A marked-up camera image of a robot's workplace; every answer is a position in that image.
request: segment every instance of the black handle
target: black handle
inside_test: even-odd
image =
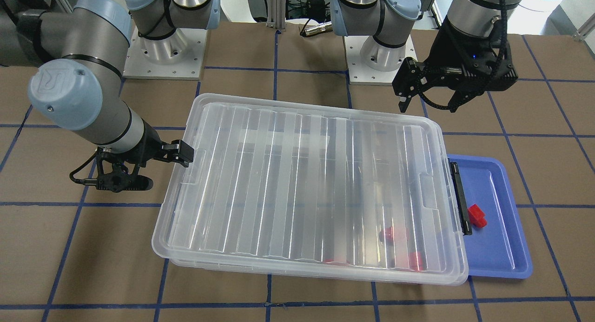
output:
[[[472,235],[473,231],[471,229],[471,222],[469,221],[469,210],[467,210],[463,182],[461,181],[461,174],[459,173],[459,165],[456,162],[450,162],[450,173],[452,174],[452,181],[455,183],[456,203],[457,206],[459,206],[459,216],[461,217],[461,229],[463,229],[463,235]]]

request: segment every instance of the white mounting plate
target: white mounting plate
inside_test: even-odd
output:
[[[184,59],[176,64],[155,64],[143,52],[142,43],[138,39],[138,30],[132,34],[132,45],[128,49],[124,77],[128,79],[173,79],[198,80],[202,61],[205,55],[206,34],[204,29],[181,28],[189,41],[188,51]]]
[[[345,55],[349,68],[349,83],[353,85],[392,85],[399,68],[393,72],[381,72],[367,66],[359,55],[366,39],[368,39],[368,36],[347,36],[345,38]],[[411,36],[409,36],[405,43],[405,49],[405,55],[407,57],[417,59]]]

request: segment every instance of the blue tray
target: blue tray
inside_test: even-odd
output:
[[[470,276],[527,278],[533,263],[504,166],[493,158],[448,155],[457,162],[467,207],[477,204],[487,225],[464,237]]]

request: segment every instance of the clear plastic box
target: clear plastic box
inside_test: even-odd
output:
[[[423,117],[203,94],[153,249],[176,265],[457,285],[468,265],[442,131]]]

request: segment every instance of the tiled table surface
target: tiled table surface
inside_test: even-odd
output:
[[[127,80],[122,98],[171,140],[196,93],[398,112],[390,87],[348,85],[342,39],[262,24],[210,33],[202,80]],[[413,33],[419,59],[436,32]],[[593,321],[595,61],[563,36],[509,37],[521,80],[456,114],[412,101],[449,153],[504,163],[534,272],[458,287],[351,282],[177,267],[151,234],[172,164],[149,163],[148,192],[74,185],[93,146],[31,111],[32,68],[0,68],[0,321]],[[446,102],[449,92],[430,91]]]

